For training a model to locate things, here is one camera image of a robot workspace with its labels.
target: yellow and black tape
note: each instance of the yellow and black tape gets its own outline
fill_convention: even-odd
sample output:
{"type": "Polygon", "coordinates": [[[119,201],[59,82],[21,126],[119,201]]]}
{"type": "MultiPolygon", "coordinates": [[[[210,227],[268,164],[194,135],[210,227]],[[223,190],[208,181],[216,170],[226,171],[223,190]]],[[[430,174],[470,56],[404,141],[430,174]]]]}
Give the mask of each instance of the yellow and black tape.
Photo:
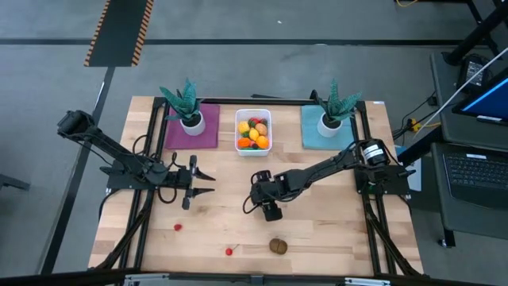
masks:
{"type": "Polygon", "coordinates": [[[146,7],[143,12],[143,19],[141,19],[140,32],[137,34],[136,46],[134,47],[134,55],[131,60],[131,66],[136,67],[140,62],[141,49],[143,48],[144,38],[148,30],[148,23],[150,22],[150,15],[152,15],[153,0],[146,0],[146,7]]]}
{"type": "Polygon", "coordinates": [[[106,1],[106,4],[104,5],[104,9],[102,10],[101,17],[98,20],[97,29],[95,29],[94,36],[92,37],[92,42],[90,43],[90,48],[88,49],[88,52],[87,52],[87,57],[85,58],[85,64],[84,64],[85,67],[90,66],[90,56],[92,55],[92,52],[94,51],[95,41],[97,40],[98,32],[101,30],[102,23],[104,22],[104,17],[106,16],[106,11],[108,10],[108,7],[110,6],[110,1],[111,0],[106,1]]]}

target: green plant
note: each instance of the green plant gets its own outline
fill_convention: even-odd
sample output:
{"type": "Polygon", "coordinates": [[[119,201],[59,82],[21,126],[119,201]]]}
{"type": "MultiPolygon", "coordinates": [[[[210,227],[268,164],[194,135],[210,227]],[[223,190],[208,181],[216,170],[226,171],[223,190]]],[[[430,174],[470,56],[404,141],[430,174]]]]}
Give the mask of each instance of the green plant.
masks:
{"type": "Polygon", "coordinates": [[[202,99],[196,99],[196,83],[191,83],[189,79],[185,80],[183,95],[177,89],[174,95],[166,87],[159,87],[160,91],[166,97],[167,102],[176,112],[176,115],[168,115],[167,120],[182,119],[189,122],[195,115],[199,114],[199,103],[202,99]]]}
{"type": "Polygon", "coordinates": [[[342,121],[352,114],[352,108],[356,105],[356,102],[361,97],[361,93],[355,93],[354,95],[349,95],[345,99],[339,99],[339,92],[337,89],[337,81],[334,79],[331,84],[330,96],[328,97],[328,102],[324,102],[318,96],[316,91],[312,91],[310,96],[314,99],[314,101],[321,105],[325,110],[326,120],[330,123],[342,121]]]}

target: laptop screen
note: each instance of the laptop screen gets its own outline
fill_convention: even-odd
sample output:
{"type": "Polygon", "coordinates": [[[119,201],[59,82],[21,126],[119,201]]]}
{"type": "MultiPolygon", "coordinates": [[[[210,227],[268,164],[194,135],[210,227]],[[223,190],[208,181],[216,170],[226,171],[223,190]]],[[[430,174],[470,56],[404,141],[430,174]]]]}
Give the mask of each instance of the laptop screen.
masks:
{"type": "Polygon", "coordinates": [[[508,120],[508,79],[504,79],[466,105],[462,111],[508,120]]]}

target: purple mat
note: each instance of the purple mat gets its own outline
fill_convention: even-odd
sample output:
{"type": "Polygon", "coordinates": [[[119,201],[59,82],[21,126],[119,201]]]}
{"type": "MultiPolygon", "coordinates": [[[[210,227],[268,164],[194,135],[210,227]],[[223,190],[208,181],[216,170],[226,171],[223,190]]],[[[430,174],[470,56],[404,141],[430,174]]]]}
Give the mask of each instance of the purple mat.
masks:
{"type": "MultiPolygon", "coordinates": [[[[217,148],[221,107],[217,104],[201,104],[199,110],[205,119],[205,131],[198,136],[189,136],[183,131],[180,120],[169,121],[164,143],[166,149],[217,148]]],[[[172,108],[169,110],[169,115],[175,115],[172,108]]]]}

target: white pot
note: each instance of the white pot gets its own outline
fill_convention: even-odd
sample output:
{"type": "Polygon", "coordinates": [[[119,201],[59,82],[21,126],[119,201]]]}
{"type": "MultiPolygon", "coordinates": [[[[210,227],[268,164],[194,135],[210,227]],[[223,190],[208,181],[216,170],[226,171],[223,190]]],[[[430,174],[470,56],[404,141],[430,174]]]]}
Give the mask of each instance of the white pot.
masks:
{"type": "Polygon", "coordinates": [[[323,115],[319,118],[319,121],[317,122],[317,131],[322,135],[323,137],[333,137],[337,135],[339,132],[339,129],[342,127],[342,122],[337,128],[329,128],[328,126],[323,123],[323,118],[325,117],[325,113],[323,112],[323,115]]]}
{"type": "Polygon", "coordinates": [[[196,126],[192,127],[185,126],[182,120],[180,120],[180,124],[182,125],[183,131],[185,131],[185,133],[187,133],[188,135],[198,136],[199,134],[203,133],[203,131],[205,131],[206,127],[205,118],[203,117],[201,111],[199,111],[199,115],[201,115],[201,121],[199,121],[199,123],[196,126]]]}

